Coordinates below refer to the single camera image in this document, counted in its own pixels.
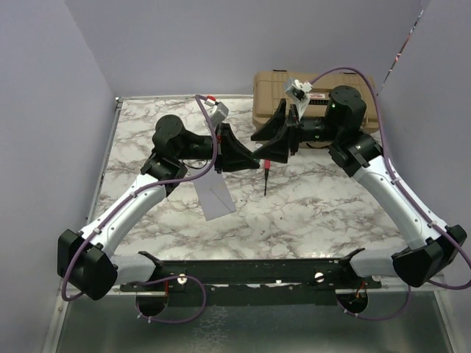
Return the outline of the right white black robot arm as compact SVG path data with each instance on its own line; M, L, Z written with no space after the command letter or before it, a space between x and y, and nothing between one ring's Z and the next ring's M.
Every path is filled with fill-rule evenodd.
M360 92L339 85L328 94L325 114L308 118L301 115L308 93L294 88L290 94L296 104L281 99L272 117L252 134L253 141L263 144L253 157L287 163L301 143L327 142L331 159L369 191L406 242L403 250L354 252L338 269L340 283L354 288L364 277L399 277L418 288L451 264L466 231L435 215L385 161L382 147L361 128L366 102Z

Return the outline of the grey envelope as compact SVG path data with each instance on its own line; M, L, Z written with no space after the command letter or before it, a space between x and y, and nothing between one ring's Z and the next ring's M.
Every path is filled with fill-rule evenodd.
M193 181L206 221L234 213L236 206L222 174L210 171Z

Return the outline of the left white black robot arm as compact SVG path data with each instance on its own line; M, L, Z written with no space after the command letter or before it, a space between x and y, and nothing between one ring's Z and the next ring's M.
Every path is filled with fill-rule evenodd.
M160 118L150 157L131 186L80 231L67 229L59 236L57 273L63 279L64 300L71 302L82 295L98 300L113 286L128 283L139 283L147 290L158 288L163 279L159 259L146 252L115 255L129 231L184 182L198 182L212 172L259 168L229 124L215 124L211 117L206 121L208 135L197 135L176 115Z

